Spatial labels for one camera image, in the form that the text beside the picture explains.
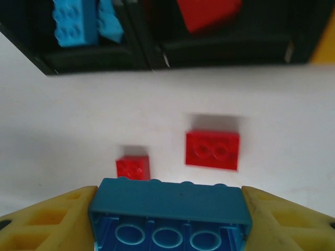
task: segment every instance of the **yellow object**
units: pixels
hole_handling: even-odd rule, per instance
[[[0,218],[0,251],[93,251],[88,206],[97,187],[83,187]]]
[[[335,64],[335,10],[311,61],[315,64]]]
[[[242,187],[252,229],[245,251],[335,251],[335,218],[252,187]]]

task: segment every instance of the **white surface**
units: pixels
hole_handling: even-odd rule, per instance
[[[152,178],[255,186],[335,216],[332,68],[49,78],[2,36],[0,58],[0,215],[115,177],[124,146],[140,145]],[[183,164],[194,114],[236,117],[238,173]]]

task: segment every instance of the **light blue lego brick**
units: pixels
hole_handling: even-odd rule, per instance
[[[124,30],[118,18],[114,14],[100,10],[98,13],[98,30],[101,36],[117,43],[121,43],[124,35]]]
[[[89,214],[98,251],[242,251],[252,225],[222,184],[104,179]]]
[[[95,0],[53,0],[55,37],[61,47],[98,44]]]
[[[115,14],[115,10],[111,3],[111,0],[100,0],[99,10],[104,13]]]

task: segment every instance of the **black compartment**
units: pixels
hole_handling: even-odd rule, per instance
[[[235,21],[201,37],[190,35],[176,0],[124,0],[153,68],[307,62],[334,0],[243,0]]]
[[[97,46],[62,48],[52,11],[52,0],[0,0],[0,31],[45,74],[148,69],[128,16],[119,16],[121,44],[100,37]]]

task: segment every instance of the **red lego brick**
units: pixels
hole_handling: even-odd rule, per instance
[[[177,0],[190,33],[200,33],[233,19],[242,0]]]
[[[148,156],[124,156],[116,160],[117,177],[150,180]]]
[[[190,131],[186,134],[186,165],[237,170],[240,136],[234,132]]]

